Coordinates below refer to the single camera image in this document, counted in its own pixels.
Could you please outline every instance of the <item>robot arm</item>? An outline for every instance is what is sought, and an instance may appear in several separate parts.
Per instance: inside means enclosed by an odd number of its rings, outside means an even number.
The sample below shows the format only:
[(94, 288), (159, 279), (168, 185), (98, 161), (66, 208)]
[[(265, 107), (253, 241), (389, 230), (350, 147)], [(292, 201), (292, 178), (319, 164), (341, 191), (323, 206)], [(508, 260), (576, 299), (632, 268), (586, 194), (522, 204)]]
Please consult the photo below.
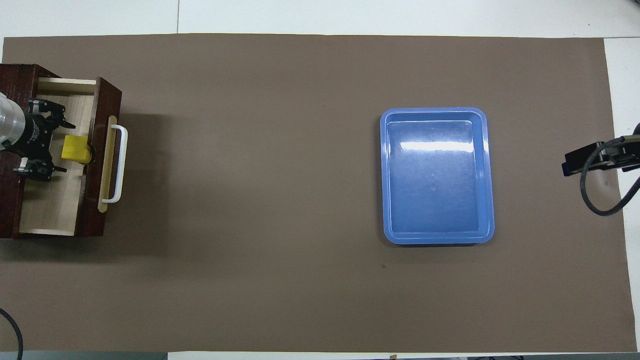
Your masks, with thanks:
[(50, 181), (54, 171), (66, 172), (53, 163), (49, 152), (53, 131), (58, 127), (74, 129), (65, 119), (65, 107), (40, 99), (29, 100), (29, 111), (0, 93), (0, 151), (12, 152), (22, 159), (14, 172), (39, 181)]

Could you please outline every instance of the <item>tray rim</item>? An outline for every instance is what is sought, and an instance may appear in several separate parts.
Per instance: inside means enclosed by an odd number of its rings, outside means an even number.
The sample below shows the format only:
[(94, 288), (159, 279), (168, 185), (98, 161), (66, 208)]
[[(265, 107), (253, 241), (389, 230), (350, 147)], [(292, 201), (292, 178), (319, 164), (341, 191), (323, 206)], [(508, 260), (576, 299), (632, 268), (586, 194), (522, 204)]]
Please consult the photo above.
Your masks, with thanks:
[[(486, 234), (481, 236), (464, 236), (464, 232), (450, 233), (451, 235), (443, 237), (424, 237), (422, 234), (435, 233), (412, 233), (414, 236), (404, 237), (397, 236), (391, 231), (391, 210), (390, 210), (390, 192), (389, 192), (389, 171), (388, 171), (388, 133), (387, 124), (389, 116), (398, 113), (475, 113), (481, 122), (481, 132), (483, 141), (483, 160), (484, 160), (484, 187), (486, 194), (486, 217), (488, 228)], [(493, 185), (491, 177), (491, 163), (489, 150), (489, 135), (486, 115), (479, 108), (472, 106), (464, 107), (448, 107), (448, 108), (391, 108), (385, 111), (380, 117), (380, 157), (381, 157), (381, 174), (382, 174), (382, 208), (383, 208), (383, 226), (385, 236), (389, 241), (398, 245), (455, 245), (455, 244), (476, 244), (489, 241), (495, 232), (495, 217), (493, 209)]]

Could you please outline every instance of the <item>brown table mat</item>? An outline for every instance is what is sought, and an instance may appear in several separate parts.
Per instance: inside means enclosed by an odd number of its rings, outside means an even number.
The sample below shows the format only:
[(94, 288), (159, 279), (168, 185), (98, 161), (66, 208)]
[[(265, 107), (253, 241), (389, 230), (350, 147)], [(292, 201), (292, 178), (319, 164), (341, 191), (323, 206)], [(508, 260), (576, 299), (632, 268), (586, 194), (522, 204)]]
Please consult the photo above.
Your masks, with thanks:
[[(602, 39), (7, 38), (3, 60), (104, 77), (130, 132), (104, 237), (0, 241), (27, 349), (636, 350), (622, 215), (560, 167), (612, 138)], [(383, 235), (378, 121), (423, 106), (488, 117), (484, 245)]]

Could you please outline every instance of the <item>white table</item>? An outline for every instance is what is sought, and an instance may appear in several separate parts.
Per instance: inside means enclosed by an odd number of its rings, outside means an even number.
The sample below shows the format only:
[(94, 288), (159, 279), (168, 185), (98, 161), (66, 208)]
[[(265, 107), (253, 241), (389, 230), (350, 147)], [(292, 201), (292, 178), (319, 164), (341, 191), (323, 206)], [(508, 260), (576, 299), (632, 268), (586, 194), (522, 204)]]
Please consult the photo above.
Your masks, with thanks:
[[(640, 5), (632, 0), (0, 0), (0, 41), (4, 37), (152, 33), (605, 38), (616, 136), (630, 134), (640, 122)], [(638, 172), (619, 175), (624, 194)], [(636, 338), (640, 339), (637, 214), (640, 196), (624, 210)], [(188, 352), (170, 354), (170, 359), (320, 360), (389, 355), (392, 353)]]

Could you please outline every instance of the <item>wooden cabinet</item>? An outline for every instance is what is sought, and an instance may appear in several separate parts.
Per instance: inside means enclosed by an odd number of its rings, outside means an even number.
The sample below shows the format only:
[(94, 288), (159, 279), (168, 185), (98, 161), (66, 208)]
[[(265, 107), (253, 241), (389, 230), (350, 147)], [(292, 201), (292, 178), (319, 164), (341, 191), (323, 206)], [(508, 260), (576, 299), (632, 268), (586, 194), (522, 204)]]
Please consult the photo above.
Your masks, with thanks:
[[(18, 176), (13, 169), (20, 158), (0, 152), (0, 238), (102, 235), (115, 137), (110, 125), (120, 114), (121, 91), (102, 78), (65, 79), (38, 65), (2, 64), (0, 92), (23, 109), (29, 98), (62, 104), (67, 121), (76, 125), (53, 133), (51, 155), (67, 172), (55, 172), (49, 182)], [(61, 159), (65, 135), (87, 136), (93, 161)]]

